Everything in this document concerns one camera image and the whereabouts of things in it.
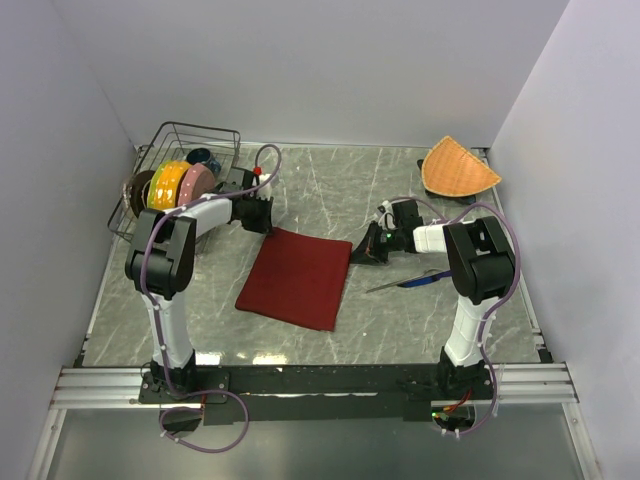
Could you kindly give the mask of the blue handled knife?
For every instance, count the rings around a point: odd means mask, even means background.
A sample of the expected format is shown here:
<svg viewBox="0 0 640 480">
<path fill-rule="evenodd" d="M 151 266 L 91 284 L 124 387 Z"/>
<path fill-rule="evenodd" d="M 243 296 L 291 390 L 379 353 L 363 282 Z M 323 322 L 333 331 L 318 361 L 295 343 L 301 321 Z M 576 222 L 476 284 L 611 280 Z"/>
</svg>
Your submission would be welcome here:
<svg viewBox="0 0 640 480">
<path fill-rule="evenodd" d="M 441 279 L 450 278 L 451 275 L 452 273 L 450 270 L 445 270 L 445 271 L 427 270 L 423 272 L 420 276 L 417 276 L 415 278 L 398 280 L 398 281 L 376 286 L 374 288 L 367 290 L 367 293 L 378 292 L 381 290 L 395 288 L 395 287 L 414 288 L 418 286 L 429 285 Z"/>
</svg>

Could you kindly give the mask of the dark red cloth napkin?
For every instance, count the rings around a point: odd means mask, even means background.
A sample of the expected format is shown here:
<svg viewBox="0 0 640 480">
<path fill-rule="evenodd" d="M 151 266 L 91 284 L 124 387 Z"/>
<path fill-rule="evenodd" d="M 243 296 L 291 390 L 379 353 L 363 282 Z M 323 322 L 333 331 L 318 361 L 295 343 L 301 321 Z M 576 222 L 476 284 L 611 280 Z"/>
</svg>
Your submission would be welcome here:
<svg viewBox="0 0 640 480">
<path fill-rule="evenodd" d="M 275 228 L 235 308 L 316 331 L 335 330 L 352 244 Z"/>
</svg>

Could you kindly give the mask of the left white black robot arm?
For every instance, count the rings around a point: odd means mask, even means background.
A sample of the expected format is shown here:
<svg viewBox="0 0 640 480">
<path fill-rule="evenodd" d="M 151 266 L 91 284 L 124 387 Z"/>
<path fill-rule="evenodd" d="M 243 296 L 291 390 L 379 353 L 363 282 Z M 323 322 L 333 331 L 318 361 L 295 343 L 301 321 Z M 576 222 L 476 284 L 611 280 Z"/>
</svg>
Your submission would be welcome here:
<svg viewBox="0 0 640 480">
<path fill-rule="evenodd" d="M 196 241 L 234 221 L 249 232 L 269 235 L 275 179 L 275 173 L 259 174 L 256 168 L 232 168 L 231 179 L 212 193 L 184 206 L 148 208 L 140 215 L 125 275 L 141 295 L 151 324 L 149 382 L 177 402 L 190 400 L 198 390 L 185 297 L 194 273 Z"/>
</svg>

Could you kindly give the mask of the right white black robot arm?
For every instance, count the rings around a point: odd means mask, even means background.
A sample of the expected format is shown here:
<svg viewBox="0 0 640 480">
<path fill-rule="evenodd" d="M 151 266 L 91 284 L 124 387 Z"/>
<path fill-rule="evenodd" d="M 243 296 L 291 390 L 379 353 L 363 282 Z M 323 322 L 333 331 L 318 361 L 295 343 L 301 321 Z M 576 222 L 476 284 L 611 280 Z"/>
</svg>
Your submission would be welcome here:
<svg viewBox="0 0 640 480">
<path fill-rule="evenodd" d="M 351 253 L 352 264 L 367 266 L 387 264 L 392 252 L 447 256 L 444 271 L 394 285 L 414 288 L 445 278 L 453 282 L 458 294 L 455 319 L 435 370 L 435 385 L 448 398 L 492 383 L 486 341 L 496 311 L 520 278 L 519 257 L 507 232 L 494 215 L 427 223 L 417 198 L 399 197 L 379 206 L 377 218 Z"/>
</svg>

